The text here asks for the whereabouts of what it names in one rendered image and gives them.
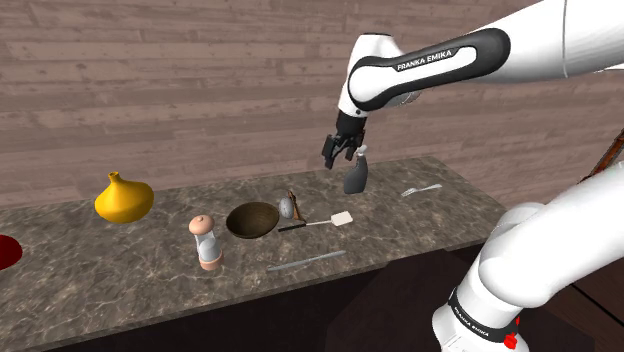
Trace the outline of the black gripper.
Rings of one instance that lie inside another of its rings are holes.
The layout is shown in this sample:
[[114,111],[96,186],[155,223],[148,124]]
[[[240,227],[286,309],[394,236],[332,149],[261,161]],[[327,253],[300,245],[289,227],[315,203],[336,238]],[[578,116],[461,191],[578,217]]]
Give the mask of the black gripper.
[[336,135],[328,135],[322,148],[321,155],[328,170],[333,168],[336,157],[345,150],[345,159],[351,161],[356,150],[362,145],[366,117],[353,117],[342,111],[336,121]]

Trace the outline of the grey spray bottle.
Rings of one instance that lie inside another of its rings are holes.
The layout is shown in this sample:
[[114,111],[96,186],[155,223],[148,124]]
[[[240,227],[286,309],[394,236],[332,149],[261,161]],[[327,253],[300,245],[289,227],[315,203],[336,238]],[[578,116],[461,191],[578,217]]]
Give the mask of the grey spray bottle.
[[367,146],[362,145],[355,151],[355,166],[350,169],[344,177],[343,189],[345,194],[362,193],[366,188],[368,179],[368,163],[365,155],[366,150]]

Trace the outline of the silver fork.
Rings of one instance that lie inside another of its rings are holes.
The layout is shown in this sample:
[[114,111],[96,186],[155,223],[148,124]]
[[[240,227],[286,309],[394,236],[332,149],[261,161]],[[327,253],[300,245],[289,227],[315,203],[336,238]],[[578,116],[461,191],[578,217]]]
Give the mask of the silver fork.
[[418,192],[423,192],[423,191],[428,191],[428,190],[433,190],[433,189],[439,189],[442,188],[441,184],[433,184],[427,187],[423,187],[423,188],[409,188],[406,191],[401,193],[401,197],[407,197],[411,194],[414,193],[418,193]]

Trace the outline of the dark brown wooden bowl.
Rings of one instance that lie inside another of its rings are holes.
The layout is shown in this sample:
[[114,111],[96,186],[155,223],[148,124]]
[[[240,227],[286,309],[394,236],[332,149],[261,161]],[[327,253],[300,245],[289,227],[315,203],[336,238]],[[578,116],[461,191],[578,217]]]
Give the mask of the dark brown wooden bowl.
[[279,222],[278,209],[266,202],[247,202],[233,209],[227,229],[238,238],[255,239],[271,232]]

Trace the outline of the long grey knife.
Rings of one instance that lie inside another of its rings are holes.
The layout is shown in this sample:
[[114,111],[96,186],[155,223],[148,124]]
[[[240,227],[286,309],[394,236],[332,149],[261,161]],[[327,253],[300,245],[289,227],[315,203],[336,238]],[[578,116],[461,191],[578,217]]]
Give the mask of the long grey knife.
[[294,261],[294,262],[289,262],[286,264],[281,264],[281,265],[277,265],[277,266],[272,266],[272,267],[268,267],[267,268],[267,272],[272,272],[272,271],[279,271],[279,270],[283,270],[283,269],[287,269],[287,268],[291,268],[291,267],[296,267],[299,265],[306,265],[309,263],[312,263],[314,261],[318,261],[318,260],[322,260],[322,259],[328,259],[328,258],[333,258],[333,257],[337,257],[337,256],[341,256],[346,254],[346,250],[339,250],[339,251],[334,251],[331,253],[326,253],[323,255],[318,255],[315,257],[311,257],[311,258],[307,258],[307,259],[303,259],[303,260],[299,260],[299,261]]

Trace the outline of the pink and grey pepper mill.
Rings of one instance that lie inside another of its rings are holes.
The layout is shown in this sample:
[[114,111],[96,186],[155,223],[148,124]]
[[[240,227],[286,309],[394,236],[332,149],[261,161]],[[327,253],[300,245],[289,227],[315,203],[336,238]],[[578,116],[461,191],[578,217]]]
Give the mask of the pink and grey pepper mill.
[[223,251],[214,234],[215,221],[210,215],[195,216],[188,229],[195,236],[200,266],[206,271],[216,270],[223,262]]

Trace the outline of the yellow bulbous vase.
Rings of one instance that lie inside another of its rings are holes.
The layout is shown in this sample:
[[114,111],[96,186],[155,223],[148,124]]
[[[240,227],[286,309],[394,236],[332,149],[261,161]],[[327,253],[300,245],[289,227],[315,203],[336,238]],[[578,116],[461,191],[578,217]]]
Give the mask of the yellow bulbous vase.
[[110,172],[108,178],[109,186],[94,201],[100,217],[123,224],[138,221],[148,214],[154,202],[154,191],[148,184],[122,179],[116,171]]

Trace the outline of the brown wooden stick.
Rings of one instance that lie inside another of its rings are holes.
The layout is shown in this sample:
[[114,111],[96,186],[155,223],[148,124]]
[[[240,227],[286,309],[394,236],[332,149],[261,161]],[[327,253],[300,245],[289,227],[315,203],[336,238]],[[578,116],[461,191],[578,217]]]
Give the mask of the brown wooden stick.
[[618,136],[613,140],[613,143],[607,149],[607,151],[603,154],[599,162],[595,165],[592,171],[585,177],[581,179],[581,182],[586,179],[593,177],[594,175],[604,171],[606,168],[611,166],[615,160],[618,158],[620,153],[624,150],[624,128],[620,131]]

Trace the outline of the dark red bowl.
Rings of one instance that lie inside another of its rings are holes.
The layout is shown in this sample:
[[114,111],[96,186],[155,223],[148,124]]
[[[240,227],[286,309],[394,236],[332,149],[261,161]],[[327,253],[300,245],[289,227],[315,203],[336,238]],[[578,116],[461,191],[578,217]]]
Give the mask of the dark red bowl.
[[0,234],[0,271],[16,264],[22,255],[23,249],[15,238]]

